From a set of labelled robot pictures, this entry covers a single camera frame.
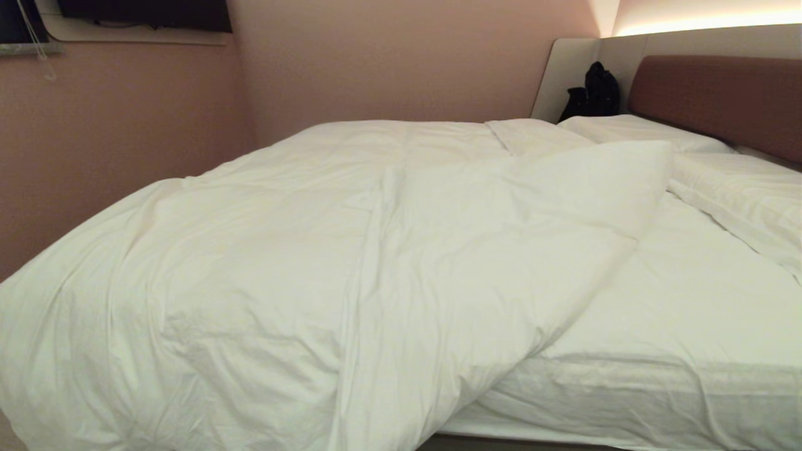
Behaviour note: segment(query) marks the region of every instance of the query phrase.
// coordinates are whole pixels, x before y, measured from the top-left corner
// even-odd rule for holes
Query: cord
[[[34,41],[34,45],[36,46],[36,55],[45,67],[45,80],[55,81],[58,76],[55,73],[55,69],[53,69],[53,65],[47,59],[47,53],[45,52],[42,41],[39,40],[34,27],[30,24],[28,13],[25,10],[25,6],[22,5],[22,0],[17,0],[17,5],[19,6],[19,11],[22,13],[22,19],[25,21],[25,27],[28,29],[30,38]]]

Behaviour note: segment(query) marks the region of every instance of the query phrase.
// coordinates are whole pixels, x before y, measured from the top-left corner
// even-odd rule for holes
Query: black bag
[[[585,87],[572,87],[568,94],[560,122],[574,116],[615,116],[621,108],[618,81],[598,61],[585,74]]]

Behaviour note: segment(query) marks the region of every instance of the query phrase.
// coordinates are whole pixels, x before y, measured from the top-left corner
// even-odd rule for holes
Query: white duvet
[[[583,145],[328,124],[151,185],[0,285],[0,408],[33,451],[412,450],[649,223],[670,145]]]

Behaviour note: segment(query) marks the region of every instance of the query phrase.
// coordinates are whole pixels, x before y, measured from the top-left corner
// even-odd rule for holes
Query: pink wall
[[[798,22],[800,10],[802,0],[621,0],[614,35]]]
[[[0,59],[0,280],[153,181],[254,149],[236,47],[68,44]]]
[[[587,0],[229,0],[260,145],[336,120],[528,117]]]

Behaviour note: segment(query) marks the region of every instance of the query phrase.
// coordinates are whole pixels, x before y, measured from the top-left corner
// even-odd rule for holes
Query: white pillow
[[[735,146],[735,152],[741,153],[743,155],[754,156],[755,158],[760,158],[761,160],[771,161],[775,165],[784,166],[788,169],[793,169],[795,171],[802,172],[802,163],[795,163],[793,161],[784,160],[778,156],[773,156],[766,152],[761,152],[760,150],[756,150],[745,145]]]
[[[679,128],[631,115],[607,117],[575,116],[560,122],[557,126],[578,133],[597,143],[660,140],[671,142],[677,146],[679,152],[683,153],[735,152],[715,138],[686,132]]]
[[[747,155],[677,155],[668,186],[802,284],[802,173]]]

